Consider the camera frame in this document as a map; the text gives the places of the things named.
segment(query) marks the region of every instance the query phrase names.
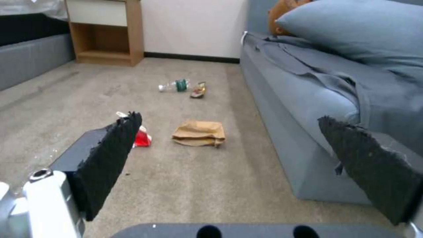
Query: carpet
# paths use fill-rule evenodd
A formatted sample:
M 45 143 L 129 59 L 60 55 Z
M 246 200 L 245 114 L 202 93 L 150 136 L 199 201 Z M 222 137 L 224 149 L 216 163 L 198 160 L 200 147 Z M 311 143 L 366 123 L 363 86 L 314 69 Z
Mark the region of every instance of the carpet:
M 207 82 L 203 99 L 158 85 Z M 135 148 L 86 238 L 138 223 L 365 223 L 390 227 L 371 206 L 301 201 L 290 190 L 239 65 L 146 58 L 134 68 L 65 64 L 0 92 L 0 180 L 19 191 L 85 131 L 139 111 L 153 137 Z M 186 119 L 223 124 L 219 148 L 186 147 L 171 134 Z

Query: black baseboard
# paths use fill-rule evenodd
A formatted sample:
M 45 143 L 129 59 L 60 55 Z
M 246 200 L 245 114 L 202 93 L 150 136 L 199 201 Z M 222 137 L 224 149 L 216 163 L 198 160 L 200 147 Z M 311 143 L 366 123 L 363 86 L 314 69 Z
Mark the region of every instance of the black baseboard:
M 196 60 L 196 61 L 210 61 L 210 62 L 239 64 L 238 58 L 225 58 L 225 57 L 213 57 L 213 56 L 202 56 L 202 55 L 179 55 L 179 54 L 166 54 L 166 53 L 155 53 L 155 52 L 144 52 L 144 56 L 150 57 L 150 58 L 168 58 L 168 59 Z

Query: nightstand drawer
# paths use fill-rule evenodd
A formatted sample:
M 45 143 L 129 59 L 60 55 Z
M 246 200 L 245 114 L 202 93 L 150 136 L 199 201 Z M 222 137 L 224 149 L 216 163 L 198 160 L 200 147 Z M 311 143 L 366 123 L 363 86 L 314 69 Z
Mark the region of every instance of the nightstand drawer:
M 124 1 L 67 0 L 71 22 L 127 26 Z

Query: paper bag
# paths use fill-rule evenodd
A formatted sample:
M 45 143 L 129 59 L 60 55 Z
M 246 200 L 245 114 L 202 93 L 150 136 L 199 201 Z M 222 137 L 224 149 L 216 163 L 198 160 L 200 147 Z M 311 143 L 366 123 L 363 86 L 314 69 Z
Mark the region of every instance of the paper bag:
M 186 121 L 176 129 L 172 139 L 182 145 L 218 147 L 225 141 L 225 132 L 220 122 Z

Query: blue pillow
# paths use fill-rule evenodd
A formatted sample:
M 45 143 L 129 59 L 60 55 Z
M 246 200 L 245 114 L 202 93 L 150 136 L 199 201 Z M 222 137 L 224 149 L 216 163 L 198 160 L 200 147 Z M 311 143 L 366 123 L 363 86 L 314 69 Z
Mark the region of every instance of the blue pillow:
M 423 83 L 423 6 L 386 0 L 321 0 L 298 7 L 276 22 L 344 57 Z

